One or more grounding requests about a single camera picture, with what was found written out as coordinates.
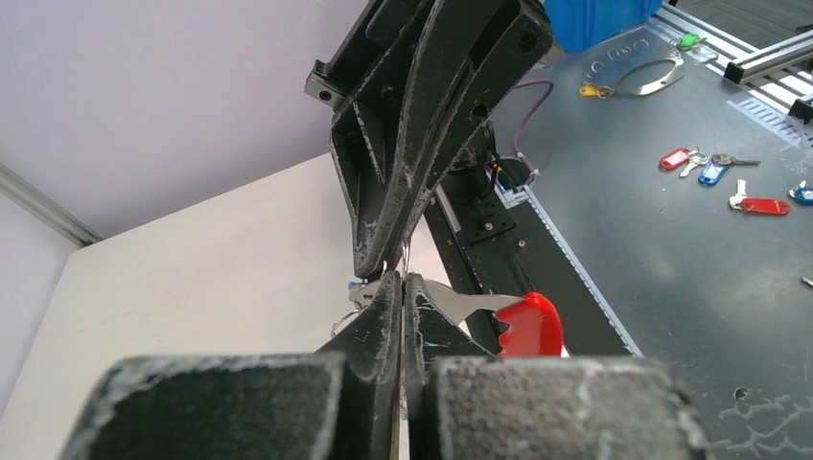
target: gray metal surface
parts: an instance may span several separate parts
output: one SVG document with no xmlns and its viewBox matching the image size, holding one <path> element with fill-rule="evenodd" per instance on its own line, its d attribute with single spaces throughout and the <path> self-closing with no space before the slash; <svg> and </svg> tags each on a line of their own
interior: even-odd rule
<svg viewBox="0 0 813 460">
<path fill-rule="evenodd" d="M 638 31 L 528 76 L 557 84 L 520 140 L 542 172 L 534 193 L 643 354 L 685 380 L 720 458 L 808 458 L 813 290 L 800 276 L 813 274 L 813 209 L 746 216 L 728 198 L 737 178 L 750 196 L 785 198 L 813 176 L 810 152 L 737 109 L 750 96 L 691 60 L 645 98 L 578 94 L 596 56 L 640 37 L 658 41 Z M 500 151 L 533 104 L 534 89 L 520 91 L 492 116 Z M 697 171 L 659 171 L 686 144 L 762 165 L 713 188 Z"/>
</svg>

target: black metal bracket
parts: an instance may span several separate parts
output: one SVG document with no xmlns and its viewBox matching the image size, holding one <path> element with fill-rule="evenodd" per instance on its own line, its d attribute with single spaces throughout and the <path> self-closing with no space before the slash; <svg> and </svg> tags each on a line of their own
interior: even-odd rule
<svg viewBox="0 0 813 460">
<path fill-rule="evenodd" d="M 552 45 L 538 0 L 377 0 L 316 62 L 306 92 L 335 110 L 357 276 L 396 264 L 435 186 Z"/>
</svg>

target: white wall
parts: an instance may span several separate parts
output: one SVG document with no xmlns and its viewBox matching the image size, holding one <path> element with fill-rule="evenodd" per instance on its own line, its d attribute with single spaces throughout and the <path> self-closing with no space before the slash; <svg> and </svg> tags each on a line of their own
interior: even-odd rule
<svg viewBox="0 0 813 460">
<path fill-rule="evenodd" d="M 0 162 L 111 236 L 327 151 L 366 0 L 4 0 Z"/>
<path fill-rule="evenodd" d="M 0 195 L 0 417 L 77 247 Z"/>
</svg>

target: metal frame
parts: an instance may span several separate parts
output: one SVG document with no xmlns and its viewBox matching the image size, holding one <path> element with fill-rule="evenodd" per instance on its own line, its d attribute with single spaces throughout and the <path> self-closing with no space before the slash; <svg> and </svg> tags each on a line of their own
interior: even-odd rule
<svg viewBox="0 0 813 460">
<path fill-rule="evenodd" d="M 719 55 L 708 68 L 720 76 L 724 75 L 730 62 L 759 52 L 755 46 L 665 4 L 647 25 L 666 39 L 689 32 L 702 35 L 706 44 Z M 756 98 L 787 113 L 797 99 L 813 94 L 813 77 L 791 65 L 747 81 L 743 86 Z"/>
<path fill-rule="evenodd" d="M 783 40 L 729 62 L 724 77 L 736 84 L 783 70 L 813 56 L 813 31 Z"/>
<path fill-rule="evenodd" d="M 2 163 L 0 163 L 0 195 L 8 197 L 79 247 L 102 239 L 78 218 Z"/>
</svg>

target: key ring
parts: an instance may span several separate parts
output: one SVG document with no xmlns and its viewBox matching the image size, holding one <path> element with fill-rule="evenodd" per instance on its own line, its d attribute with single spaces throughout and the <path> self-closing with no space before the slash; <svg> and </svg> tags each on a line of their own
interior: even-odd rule
<svg viewBox="0 0 813 460">
<path fill-rule="evenodd" d="M 601 88 L 595 91 L 595 96 L 598 99 L 607 99 L 610 96 L 613 96 L 615 93 L 616 91 L 610 86 L 602 86 Z"/>
<path fill-rule="evenodd" d="M 688 157 L 689 157 L 689 160 L 691 158 L 697 158 L 698 163 L 701 164 L 701 165 L 705 165 L 705 164 L 708 163 L 708 156 L 706 156 L 704 153 L 701 153 L 699 149 L 690 151 L 688 153 Z"/>
</svg>

